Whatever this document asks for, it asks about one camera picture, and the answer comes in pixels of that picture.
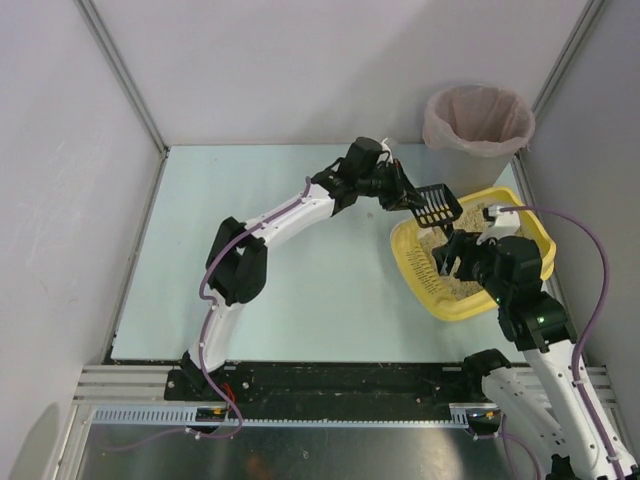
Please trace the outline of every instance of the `yellow bin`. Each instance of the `yellow bin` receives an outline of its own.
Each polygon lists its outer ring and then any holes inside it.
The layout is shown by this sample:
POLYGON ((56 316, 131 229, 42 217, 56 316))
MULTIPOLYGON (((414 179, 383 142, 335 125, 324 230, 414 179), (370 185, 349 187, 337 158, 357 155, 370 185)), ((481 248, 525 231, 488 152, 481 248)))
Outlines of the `yellow bin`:
MULTIPOLYGON (((458 201, 463 209, 473 208, 479 203, 523 205, 507 187, 488 188, 458 201)), ((547 280, 553 273, 556 244, 532 212, 519 213, 522 229, 529 233, 528 236, 535 240, 540 249, 542 256, 540 277, 542 280, 547 280)), ((431 266, 431 262, 422 250, 418 239, 419 230, 420 227, 413 218, 400 222, 391 232, 391 249, 404 280, 427 310, 440 320, 458 322, 497 307, 485 291, 463 300, 456 300, 453 293, 440 280, 440 275, 431 266)))

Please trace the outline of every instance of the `white table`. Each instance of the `white table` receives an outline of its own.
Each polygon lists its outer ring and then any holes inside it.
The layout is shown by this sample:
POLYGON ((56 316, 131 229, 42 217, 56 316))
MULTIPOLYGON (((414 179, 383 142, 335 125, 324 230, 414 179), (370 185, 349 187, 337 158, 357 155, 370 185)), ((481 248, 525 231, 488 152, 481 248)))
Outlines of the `white table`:
MULTIPOLYGON (((218 225, 261 214, 300 191, 347 145, 174 147, 117 330, 112 358, 174 360, 194 342, 207 305, 198 298, 218 225)), ((415 184, 428 179, 422 145, 394 149, 415 184)), ((515 189, 508 167, 498 184, 515 189)), ((461 361, 507 342, 496 311, 445 323, 402 279, 389 235, 407 212, 359 199, 269 252, 267 285, 245 308, 230 359, 277 361, 461 361)))

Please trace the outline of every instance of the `trash can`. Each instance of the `trash can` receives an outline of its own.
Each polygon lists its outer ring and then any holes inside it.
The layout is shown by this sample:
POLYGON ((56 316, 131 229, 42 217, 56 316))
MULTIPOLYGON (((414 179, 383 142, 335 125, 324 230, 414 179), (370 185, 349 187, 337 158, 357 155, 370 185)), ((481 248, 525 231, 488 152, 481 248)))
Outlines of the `trash can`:
POLYGON ((446 183, 457 197, 492 187, 534 130, 533 112, 512 90, 489 85, 441 90, 425 109, 427 182, 446 183))

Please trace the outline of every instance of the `black slotted scoop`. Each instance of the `black slotted scoop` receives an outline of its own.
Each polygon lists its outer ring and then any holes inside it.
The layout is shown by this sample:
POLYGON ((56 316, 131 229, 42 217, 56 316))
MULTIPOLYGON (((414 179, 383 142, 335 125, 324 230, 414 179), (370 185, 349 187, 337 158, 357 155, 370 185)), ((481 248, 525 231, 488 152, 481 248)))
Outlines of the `black slotted scoop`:
POLYGON ((444 183, 417 188, 423 205, 412 205, 411 213, 420 228, 443 227, 455 222, 462 215, 462 206, 444 183))

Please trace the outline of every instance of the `gray wall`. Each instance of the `gray wall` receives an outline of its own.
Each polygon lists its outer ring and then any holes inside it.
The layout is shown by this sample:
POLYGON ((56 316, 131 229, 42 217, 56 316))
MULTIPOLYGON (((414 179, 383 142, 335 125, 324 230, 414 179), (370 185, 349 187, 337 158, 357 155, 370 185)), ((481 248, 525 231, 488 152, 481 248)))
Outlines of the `gray wall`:
MULTIPOLYGON (((640 452, 640 2, 610 2, 543 114, 526 170, 536 202, 572 213, 602 237, 612 268, 602 322, 588 345, 609 368, 640 452)), ((545 217, 575 322, 595 306, 602 267, 576 228, 545 217)))
POLYGON ((451 82, 533 102, 586 0, 96 0, 166 142, 419 142, 451 82))
POLYGON ((0 478, 35 480, 105 338, 159 155, 72 1, 0 2, 0 71, 0 478))

